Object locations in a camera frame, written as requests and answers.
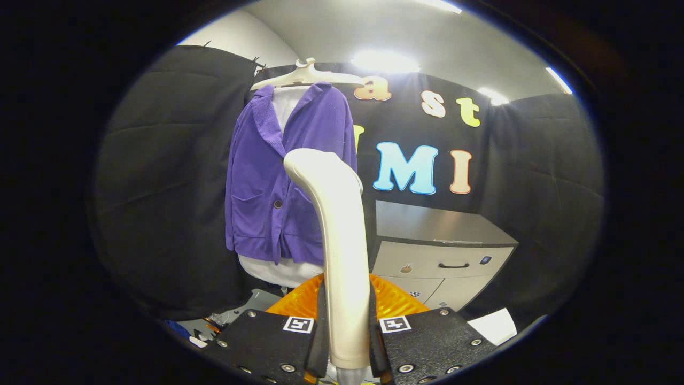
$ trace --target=drawer handle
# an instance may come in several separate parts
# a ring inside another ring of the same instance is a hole
[[[440,263],[440,264],[438,264],[437,266],[443,267],[443,268],[445,268],[445,269],[463,269],[464,267],[470,266],[470,264],[469,264],[469,263],[466,263],[466,264],[464,264],[463,266],[447,266],[447,265],[445,265],[445,264],[443,264],[443,263]]]

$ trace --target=white cabinet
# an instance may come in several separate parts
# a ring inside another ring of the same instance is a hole
[[[491,275],[479,277],[447,278],[425,302],[430,309],[449,307],[455,311],[468,304],[492,279]]]
[[[384,278],[399,286],[400,289],[411,294],[421,303],[425,303],[444,281],[439,278],[405,278],[385,275],[379,275],[378,277]]]
[[[376,201],[371,272],[431,309],[459,311],[495,278],[517,241],[484,217]]]

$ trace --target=white shirt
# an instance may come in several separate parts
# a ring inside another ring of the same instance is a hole
[[[275,88],[273,90],[273,109],[278,118],[281,130],[285,130],[285,123],[295,109],[299,100],[304,96],[309,86],[295,86]],[[281,258],[278,265],[270,261],[256,260],[238,255],[240,265],[245,271],[260,280],[272,284],[296,288],[310,278],[323,273],[323,267],[303,262],[295,263],[290,258]]]

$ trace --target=white ceiling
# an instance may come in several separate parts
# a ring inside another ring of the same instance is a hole
[[[260,0],[244,10],[300,58],[349,62],[363,49],[411,57],[421,72],[513,101],[563,92],[535,53],[478,18],[417,0]]]

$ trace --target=white wall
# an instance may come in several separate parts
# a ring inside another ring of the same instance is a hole
[[[294,64],[292,48],[251,13],[237,10],[206,24],[178,45],[205,45],[240,55],[269,67]]]

